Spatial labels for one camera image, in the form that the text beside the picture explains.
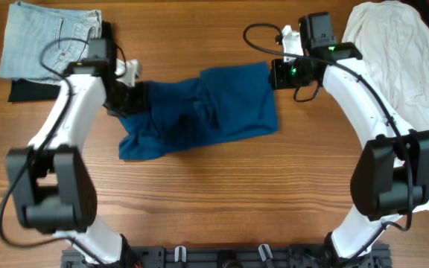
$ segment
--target crumpled white fabric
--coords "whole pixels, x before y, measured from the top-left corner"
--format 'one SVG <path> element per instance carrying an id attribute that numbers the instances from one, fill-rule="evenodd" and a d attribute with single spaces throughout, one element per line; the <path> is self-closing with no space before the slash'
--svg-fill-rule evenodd
<path id="1" fill-rule="evenodd" d="M 363 55 L 375 85 L 416 130 L 429 130 L 429 29 L 399 1 L 354 7 L 342 42 Z M 429 210 L 429 201 L 416 211 Z"/>

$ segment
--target blue jeans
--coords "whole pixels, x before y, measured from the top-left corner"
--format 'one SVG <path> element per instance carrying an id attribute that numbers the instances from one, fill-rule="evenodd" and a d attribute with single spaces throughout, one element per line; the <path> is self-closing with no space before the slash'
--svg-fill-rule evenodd
<path id="1" fill-rule="evenodd" d="M 100 10 L 58 10 L 21 1 L 10 4 L 0 77 L 58 85 L 59 77 L 39 64 L 42 49 L 63 37 L 83 40 L 100 37 L 101 23 Z M 87 53 L 88 48 L 82 42 L 62 41 L 47 50 L 44 63 L 60 73 Z"/>

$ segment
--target blue fabric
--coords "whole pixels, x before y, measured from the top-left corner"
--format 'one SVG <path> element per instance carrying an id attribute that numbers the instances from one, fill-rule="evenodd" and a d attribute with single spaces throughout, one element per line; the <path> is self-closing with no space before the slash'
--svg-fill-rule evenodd
<path id="1" fill-rule="evenodd" d="M 120 159 L 155 159 L 278 130 L 266 63 L 211 68 L 179 83 L 147 82 L 150 112 L 121 118 Z"/>
<path id="2" fill-rule="evenodd" d="M 42 49 L 63 37 L 99 37 L 101 22 L 100 10 L 59 10 L 22 1 L 10 4 L 0 77 L 59 85 L 60 78 L 39 64 Z M 62 41 L 47 51 L 44 63 L 62 73 L 70 62 L 86 57 L 88 50 L 82 42 Z"/>

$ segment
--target folded light blue fabric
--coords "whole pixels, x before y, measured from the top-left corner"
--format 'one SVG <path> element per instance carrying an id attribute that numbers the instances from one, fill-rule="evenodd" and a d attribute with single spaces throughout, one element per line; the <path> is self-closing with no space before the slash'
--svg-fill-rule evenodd
<path id="1" fill-rule="evenodd" d="M 39 64 L 41 50 L 63 37 L 83 40 L 100 37 L 101 23 L 100 10 L 58 10 L 21 1 L 10 4 L 0 77 L 58 85 L 59 77 Z M 88 50 L 82 42 L 63 41 L 47 51 L 44 63 L 62 72 L 70 62 L 86 57 Z"/>
<path id="2" fill-rule="evenodd" d="M 179 83 L 147 82 L 151 111 L 120 121 L 120 159 L 147 160 L 279 129 L 266 63 L 211 68 Z"/>

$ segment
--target brown floor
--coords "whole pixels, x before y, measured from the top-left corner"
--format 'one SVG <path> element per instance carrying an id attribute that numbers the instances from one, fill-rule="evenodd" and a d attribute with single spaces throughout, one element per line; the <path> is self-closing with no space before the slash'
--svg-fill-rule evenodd
<path id="1" fill-rule="evenodd" d="M 241 34 L 253 22 L 296 24 L 299 17 L 330 11 L 340 39 L 350 11 L 362 1 L 193 1 L 123 4 L 52 4 L 101 9 L 116 26 L 127 58 L 144 65 L 143 79 L 177 81 L 210 66 L 271 60 Z M 0 56 L 7 5 L 0 5 Z M 256 31 L 260 45 L 271 31 Z M 7 187 L 4 158 L 24 147 L 42 126 L 52 102 L 7 102 L 10 83 L 0 79 L 0 201 Z M 272 246 L 320 243 L 352 206 L 349 180 L 360 155 L 354 130 L 335 101 L 321 91 L 310 103 L 276 93 L 281 130 L 273 135 L 173 153 L 149 162 L 118 159 L 126 135 L 101 109 L 83 157 L 98 192 L 98 213 L 134 246 Z M 41 238 L 22 231 L 9 204 L 4 227 L 17 240 Z M 429 213 L 414 215 L 413 229 L 391 229 L 395 267 L 429 267 Z M 32 250 L 0 241 L 0 267 L 58 267 L 57 243 Z"/>

